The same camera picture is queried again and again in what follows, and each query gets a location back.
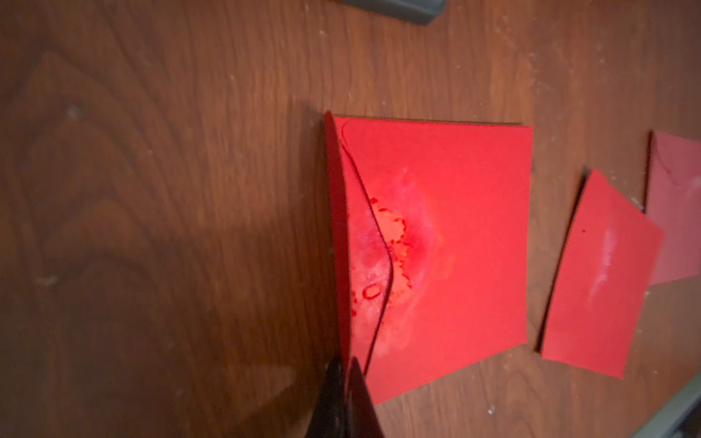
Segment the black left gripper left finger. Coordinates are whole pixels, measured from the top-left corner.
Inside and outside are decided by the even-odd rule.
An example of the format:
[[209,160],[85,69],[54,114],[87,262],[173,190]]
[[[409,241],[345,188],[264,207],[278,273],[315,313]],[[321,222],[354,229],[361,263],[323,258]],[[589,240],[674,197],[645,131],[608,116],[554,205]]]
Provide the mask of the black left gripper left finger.
[[306,438],[343,438],[347,434],[345,375],[341,357],[328,364]]

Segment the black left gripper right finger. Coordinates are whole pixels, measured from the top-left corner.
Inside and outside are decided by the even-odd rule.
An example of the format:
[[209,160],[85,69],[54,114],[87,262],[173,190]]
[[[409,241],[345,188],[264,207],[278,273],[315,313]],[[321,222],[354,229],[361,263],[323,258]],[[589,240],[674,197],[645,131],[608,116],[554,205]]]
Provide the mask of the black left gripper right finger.
[[350,362],[346,392],[346,436],[384,438],[359,361]]

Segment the grey hole punch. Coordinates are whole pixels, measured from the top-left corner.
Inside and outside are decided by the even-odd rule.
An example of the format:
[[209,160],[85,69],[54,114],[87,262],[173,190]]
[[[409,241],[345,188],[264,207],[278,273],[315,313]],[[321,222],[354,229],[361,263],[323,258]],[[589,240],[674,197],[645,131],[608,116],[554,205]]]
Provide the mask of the grey hole punch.
[[440,16],[447,0],[341,0],[344,5],[426,26]]

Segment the red envelope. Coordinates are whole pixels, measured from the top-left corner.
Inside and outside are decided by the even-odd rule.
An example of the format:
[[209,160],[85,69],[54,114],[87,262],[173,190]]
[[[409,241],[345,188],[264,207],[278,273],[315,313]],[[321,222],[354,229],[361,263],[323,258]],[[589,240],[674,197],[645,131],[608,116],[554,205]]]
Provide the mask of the red envelope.
[[664,231],[652,285],[700,274],[700,143],[651,136],[646,214]]
[[664,232],[589,172],[560,259],[544,359],[622,378]]
[[374,403],[524,344],[533,129],[324,129],[341,356]]

